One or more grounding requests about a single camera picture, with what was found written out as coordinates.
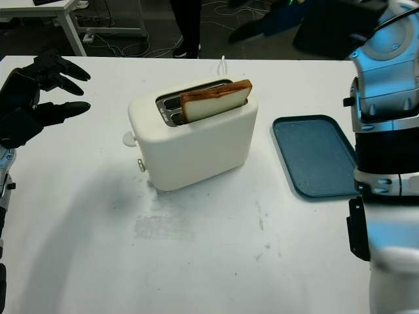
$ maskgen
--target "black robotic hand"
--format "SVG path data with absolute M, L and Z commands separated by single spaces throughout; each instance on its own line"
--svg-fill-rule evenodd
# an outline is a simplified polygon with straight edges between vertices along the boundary
M 55 105 L 39 104 L 40 90 L 59 87 L 74 95 L 83 91 L 61 73 L 87 81 L 90 75 L 74 63 L 51 50 L 34 59 L 33 64 L 15 69 L 0 90 L 0 145 L 10 149 L 24 145 L 45 126 L 59 124 L 66 118 L 86 112 L 83 101 Z

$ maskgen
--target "white table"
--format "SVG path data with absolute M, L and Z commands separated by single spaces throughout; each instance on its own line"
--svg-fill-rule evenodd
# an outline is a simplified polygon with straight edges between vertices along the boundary
M 342 107 L 355 67 L 337 61 L 228 61 L 259 113 L 246 163 L 158 192 L 122 144 L 127 107 L 146 93 L 217 74 L 217 60 L 70 58 L 92 75 L 92 104 L 18 149 L 4 231 L 5 313 L 369 313 L 369 265 L 349 250 L 348 202 L 292 193 L 273 144 L 280 116 Z M 30 57 L 6 57 L 0 85 Z M 156 69 L 165 69 L 160 76 Z
M 76 56 L 86 56 L 70 16 L 79 0 L 62 0 L 35 6 L 32 0 L 0 0 L 1 18 L 57 17 Z

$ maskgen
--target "black pants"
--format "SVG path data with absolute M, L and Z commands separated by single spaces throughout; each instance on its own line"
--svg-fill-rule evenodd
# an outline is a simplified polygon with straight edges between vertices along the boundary
M 176 23 L 188 52 L 197 52 L 200 42 L 202 0 L 170 0 Z

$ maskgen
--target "black shoe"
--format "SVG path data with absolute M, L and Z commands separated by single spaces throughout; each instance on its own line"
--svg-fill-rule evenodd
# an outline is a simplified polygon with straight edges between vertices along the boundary
M 187 52 L 186 53 L 187 59 L 199 59 L 198 58 L 198 52 Z
M 188 53 L 186 47 L 183 45 L 183 43 L 180 45 L 180 47 L 177 47 L 175 50 L 173 50 L 173 58 L 183 58 Z

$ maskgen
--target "blue tray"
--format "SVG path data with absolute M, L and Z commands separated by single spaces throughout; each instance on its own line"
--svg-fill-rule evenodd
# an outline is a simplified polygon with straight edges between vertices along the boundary
M 295 190 L 306 198 L 358 195 L 356 154 L 330 116 L 278 118 L 272 125 Z

